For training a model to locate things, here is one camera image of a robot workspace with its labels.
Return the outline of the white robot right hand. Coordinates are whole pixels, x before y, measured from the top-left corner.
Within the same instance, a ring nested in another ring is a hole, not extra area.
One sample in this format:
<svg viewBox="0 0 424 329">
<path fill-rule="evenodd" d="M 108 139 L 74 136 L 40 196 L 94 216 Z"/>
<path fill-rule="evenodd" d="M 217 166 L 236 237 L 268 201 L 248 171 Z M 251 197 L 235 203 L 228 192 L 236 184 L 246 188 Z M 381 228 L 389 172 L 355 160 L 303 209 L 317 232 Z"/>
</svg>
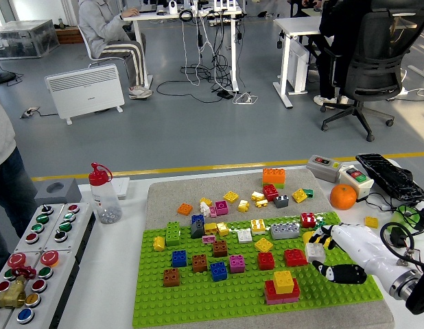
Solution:
<svg viewBox="0 0 424 329">
<path fill-rule="evenodd" d="M 339 284 L 362 284 L 370 274 L 378 277 L 393 298 L 406 300 L 409 297 L 420 277 L 419 272 L 398 266 L 398 258 L 370 228 L 346 223 L 322 226 L 312 234 L 309 242 L 323 244 L 328 238 L 331 238 L 329 249 L 338 246 L 354 263 L 328 266 L 313 261 L 312 265 L 326 279 Z"/>
</svg>

